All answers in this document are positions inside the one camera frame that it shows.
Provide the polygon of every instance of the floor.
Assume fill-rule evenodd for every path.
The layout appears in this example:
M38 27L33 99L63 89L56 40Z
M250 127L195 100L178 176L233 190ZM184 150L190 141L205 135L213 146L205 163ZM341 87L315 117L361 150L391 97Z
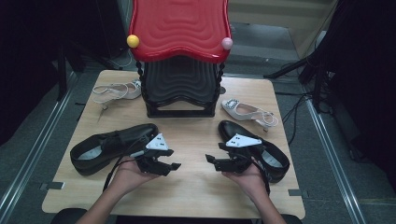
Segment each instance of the floor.
M288 30L282 27L233 23L233 41L224 70L228 77L262 78L299 60ZM54 87L13 138L0 146L0 223L50 223L53 214L41 210L43 184L52 180L83 104L104 70L101 64L85 60L88 66L83 73L70 73L70 92L64 99L56 102ZM135 70L128 53L111 61ZM298 82L300 71L272 81L282 116L294 112L284 126L292 140L290 152L304 198L303 223L393 223L396 199L385 174L370 162L350 159L332 115L318 114L304 97L297 105L310 91L309 85Z

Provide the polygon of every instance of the human hand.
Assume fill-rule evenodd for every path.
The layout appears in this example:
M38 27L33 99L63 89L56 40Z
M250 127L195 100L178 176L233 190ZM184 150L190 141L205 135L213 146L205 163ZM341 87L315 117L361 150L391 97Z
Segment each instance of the human hand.
M260 170L252 163L242 174L221 172L235 182L252 199L257 194L267 194Z
M134 158L126 156L120 161L120 166L108 188L116 189L117 192L125 195L157 177L159 175L142 173Z

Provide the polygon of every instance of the black cable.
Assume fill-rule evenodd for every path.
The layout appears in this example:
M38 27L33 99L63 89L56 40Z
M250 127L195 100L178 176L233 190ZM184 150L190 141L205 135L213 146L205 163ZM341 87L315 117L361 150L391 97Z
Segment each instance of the black cable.
M253 157L254 157L256 160L259 160L259 161L262 163L262 166L260 166L260 165L259 165L257 162L255 162L253 159L248 158L248 157L246 157L246 156L244 156L244 155L242 155L242 154L239 154L239 153L232 153L232 155L250 161L254 166L257 167L257 169L259 169L260 174L262 175L262 178L263 178L262 181L264 182L265 190L267 191L267 194L269 195L270 192L271 192L271 190L270 190L270 184L269 184L269 176L268 176L268 174L267 174L267 171L266 171L265 168L264 168L264 164L263 164L264 161L263 161L263 158L261 157L261 158L258 159L258 158L256 158L256 157L253 155Z
M299 100L293 106L293 108L282 118L282 122L286 123L286 121L288 121L290 116L294 113L294 116L293 116L293 131L292 131L292 134L291 134L291 138L288 141L288 144L290 146L291 143L294 141L295 135L297 133L297 111L298 111L298 107L301 106L303 104L303 102L306 102L306 101L312 99L312 91L311 92L307 92L307 93L276 92L276 94L300 96Z
M136 139L129 147L127 147L127 148L124 149L124 151L123 151L122 154L119 156L119 158L117 159L116 163L114 164L113 168L111 169L110 173L108 173L107 178L106 178L106 181L105 181L105 184L104 184L104 186L103 186L103 191L105 191L105 190L107 189L108 184L110 183L111 177L113 176L114 172L116 171L116 168L119 167L119 166L120 166L121 164L123 164L124 162L127 162L127 161L122 161L122 162L120 162L120 161L122 160L122 158L125 156L125 153L126 153L131 147L133 147L136 143L142 142L142 141L144 141L144 140L146 140L146 139L147 139L147 137L146 137L145 135L144 135L144 136L141 136L140 138Z

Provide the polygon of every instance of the hand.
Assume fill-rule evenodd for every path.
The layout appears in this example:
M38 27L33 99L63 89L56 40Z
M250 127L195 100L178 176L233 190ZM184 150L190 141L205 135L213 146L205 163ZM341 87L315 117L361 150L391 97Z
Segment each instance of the hand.
M257 193L266 193L262 174L254 164L251 164L242 174L229 172L222 172L222 174L235 182L250 199Z
M159 175L142 173L134 158L124 157L120 161L120 166L108 187L117 189L118 192L125 195L157 177Z
M238 184L250 200L254 202L263 223L286 223L269 198L262 180L262 174L254 164L251 164L242 174L228 172L222 172L222 174Z

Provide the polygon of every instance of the yellow ball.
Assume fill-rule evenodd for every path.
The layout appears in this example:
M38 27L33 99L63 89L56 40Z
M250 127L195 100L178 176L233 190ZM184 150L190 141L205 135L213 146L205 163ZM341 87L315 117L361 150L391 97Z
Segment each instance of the yellow ball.
M134 49L139 45L139 37L136 35L129 35L128 38L126 38L126 43L130 48Z

